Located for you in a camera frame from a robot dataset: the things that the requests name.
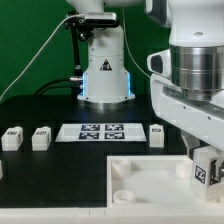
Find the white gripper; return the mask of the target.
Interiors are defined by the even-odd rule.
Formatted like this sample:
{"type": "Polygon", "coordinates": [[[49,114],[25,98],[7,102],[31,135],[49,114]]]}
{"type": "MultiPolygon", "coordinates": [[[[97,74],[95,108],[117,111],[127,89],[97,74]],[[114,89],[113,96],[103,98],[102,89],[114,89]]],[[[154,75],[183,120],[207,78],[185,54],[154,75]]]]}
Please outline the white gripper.
{"type": "MultiPolygon", "coordinates": [[[[155,114],[178,127],[186,147],[186,154],[193,159],[194,150],[201,147],[200,140],[224,150],[224,90],[212,94],[210,102],[188,100],[181,88],[171,82],[170,52],[168,50],[147,57],[151,102],[155,114]]],[[[216,176],[221,176],[224,158],[219,156],[216,176]]]]}

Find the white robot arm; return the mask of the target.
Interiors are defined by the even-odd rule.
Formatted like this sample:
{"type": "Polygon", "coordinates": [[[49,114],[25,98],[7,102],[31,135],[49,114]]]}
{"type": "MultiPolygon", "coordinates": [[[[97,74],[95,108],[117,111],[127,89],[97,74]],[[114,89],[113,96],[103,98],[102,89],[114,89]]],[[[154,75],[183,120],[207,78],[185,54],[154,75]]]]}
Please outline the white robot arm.
{"type": "Polygon", "coordinates": [[[156,115],[224,151],[224,0],[66,0],[89,41],[79,100],[103,107],[133,97],[123,65],[123,29],[106,7],[145,4],[171,29],[169,48],[147,57],[156,115]]]}

